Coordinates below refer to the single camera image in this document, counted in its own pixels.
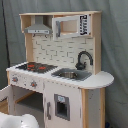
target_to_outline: white tile backsplash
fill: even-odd
[[[75,37],[53,41],[50,35],[35,35],[32,39],[35,62],[75,67],[81,51],[86,50],[93,56],[93,38]],[[93,67],[86,55],[82,55],[81,62],[86,62],[86,70],[92,71]]]

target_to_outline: door handle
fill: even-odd
[[[51,115],[49,113],[49,110],[50,110],[50,102],[47,103],[47,117],[48,117],[48,120],[51,120]]]
[[[60,22],[56,21],[56,25],[57,25],[57,29],[58,29],[58,33],[56,34],[56,36],[60,37],[60,32],[61,32]]]

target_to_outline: gray backdrop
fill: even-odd
[[[106,120],[128,128],[128,0],[4,0],[11,65],[25,61],[19,13],[102,12],[102,70],[115,77],[106,88]]]
[[[2,1],[0,1],[0,89],[7,86],[8,67]]]

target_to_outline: range hood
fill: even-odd
[[[35,24],[25,28],[24,32],[52,34],[52,29],[43,24],[43,16],[35,16]]]

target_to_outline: stove top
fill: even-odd
[[[27,70],[30,72],[46,73],[46,72],[48,72],[54,68],[57,68],[57,66],[35,63],[35,62],[29,62],[27,64],[18,66],[16,68],[22,69],[22,70]]]

